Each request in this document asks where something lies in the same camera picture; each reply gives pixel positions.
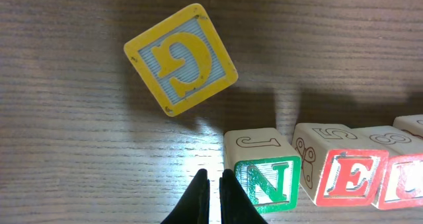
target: yellow letter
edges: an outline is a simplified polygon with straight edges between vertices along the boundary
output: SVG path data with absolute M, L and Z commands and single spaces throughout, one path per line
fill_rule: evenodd
M 175 33 L 164 39 L 160 47 L 154 47 L 151 52 L 161 66 L 158 73 L 159 77 L 164 77 L 173 71 L 176 71 L 185 64 L 185 59 L 175 59 L 170 52 L 170 46 L 175 43 L 181 43 L 188 48 L 196 60 L 199 75 L 195 81 L 185 83 L 172 77 L 169 83 L 175 89 L 179 97 L 184 97 L 185 93 L 202 86 L 210 75 L 212 70 L 212 56 L 201 38 L 187 32 Z

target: dark wooden surface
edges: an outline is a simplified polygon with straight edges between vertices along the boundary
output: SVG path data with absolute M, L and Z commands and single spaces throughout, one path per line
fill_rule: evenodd
M 239 72 L 168 118 L 125 42 L 201 3 Z M 199 168 L 220 220 L 223 132 L 423 113 L 423 0 L 0 0 L 0 223 L 159 223 Z M 298 208 L 270 223 L 421 223 L 421 208 Z

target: alphabet block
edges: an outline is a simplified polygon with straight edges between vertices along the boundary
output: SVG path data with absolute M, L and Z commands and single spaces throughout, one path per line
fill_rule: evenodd
M 423 141 L 391 126 L 354 129 L 389 152 L 373 205 L 397 209 L 423 205 Z
M 401 116 L 395 118 L 393 127 L 423 139 L 423 115 Z
M 297 124 L 292 146 L 302 158 L 300 184 L 316 205 L 373 201 L 386 168 L 386 150 L 340 124 Z
M 130 40 L 124 51 L 168 116 L 186 111 L 238 79 L 199 4 L 183 8 Z
M 229 131 L 224 144 L 225 168 L 259 213 L 297 206 L 301 157 L 276 129 Z

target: blue striped background on block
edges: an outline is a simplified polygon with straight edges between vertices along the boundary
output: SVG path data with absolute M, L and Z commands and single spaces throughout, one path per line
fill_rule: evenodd
M 211 54 L 211 58 L 212 58 L 211 72 L 210 72 L 210 75 L 209 75 L 206 83 L 204 83 L 203 86 L 199 87 L 195 91 L 187 92 L 186 96 L 182 97 L 182 98 L 180 98 L 177 95 L 176 91 L 173 89 L 173 87 L 169 83 L 169 79 L 171 77 L 176 77 L 177 79 L 179 79 L 182 82 L 192 82 L 192 81 L 194 81 L 198 78 L 199 72 L 198 72 L 197 63 L 196 63 L 196 60 L 194 59 L 194 57 L 192 56 L 192 54 L 190 53 L 190 51 L 185 46 L 183 46 L 181 43 L 173 44 L 170 48 L 171 55 L 174 58 L 177 58 L 177 59 L 178 58 L 184 58 L 185 64 L 181 68 L 177 69 L 176 71 L 173 71 L 172 73 L 170 73 L 169 75 L 167 75 L 163 78 L 159 78 L 157 76 L 161 67 L 160 67 L 159 63 L 157 62 L 156 58 L 151 53 L 152 47 L 160 46 L 160 43 L 166 37 L 168 37 L 168 36 L 170 36 L 174 33 L 177 33 L 177 32 L 189 32 L 189 33 L 194 34 L 194 35 L 198 36 L 199 38 L 201 38 L 203 40 L 203 42 L 207 45 L 207 47 L 210 51 L 210 54 Z M 190 95 L 197 93 L 202 88 L 206 87 L 207 85 L 211 84 L 212 82 L 214 82 L 214 81 L 216 81 L 216 80 L 225 76 L 225 71 L 223 70 L 222 64 L 217 59 L 217 56 L 216 56 L 215 52 L 213 51 L 212 46 L 208 42 L 206 35 L 203 33 L 200 25 L 198 24 L 197 19 L 190 19 L 189 21 L 187 21 L 184 24 L 178 26 L 177 28 L 173 29 L 169 33 L 163 35 L 162 37 L 160 37 L 155 42 L 149 44 L 148 46 L 146 46 L 142 49 L 140 49 L 138 51 L 138 53 L 140 54 L 140 56 L 144 60 L 144 62 L 147 64 L 147 66 L 151 70 L 151 72 L 154 74 L 155 79 L 159 82 L 162 89 L 165 91 L 169 100 L 173 104 L 176 104 L 176 103 L 180 102 L 181 100 L 189 97 Z

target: yellow border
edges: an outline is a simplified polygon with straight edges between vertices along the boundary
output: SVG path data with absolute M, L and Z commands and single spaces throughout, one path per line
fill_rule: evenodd
M 198 92 L 190 95 L 188 98 L 173 105 L 164 90 L 161 88 L 159 82 L 154 78 L 154 74 L 152 74 L 147 64 L 145 64 L 142 60 L 138 51 L 195 16 L 198 16 L 198 24 L 201 26 L 204 34 L 206 35 L 206 38 L 213 48 L 226 75 L 212 84 L 200 89 Z M 153 93 L 163 111 L 165 111 L 168 116 L 176 116 L 188 110 L 223 89 L 226 89 L 238 79 L 237 70 L 231 61 L 223 42 L 217 34 L 209 16 L 206 13 L 206 10 L 198 3 L 191 4 L 181 9 L 174 15 L 155 25 L 153 28 L 150 28 L 130 40 L 125 44 L 124 51 L 149 90 Z

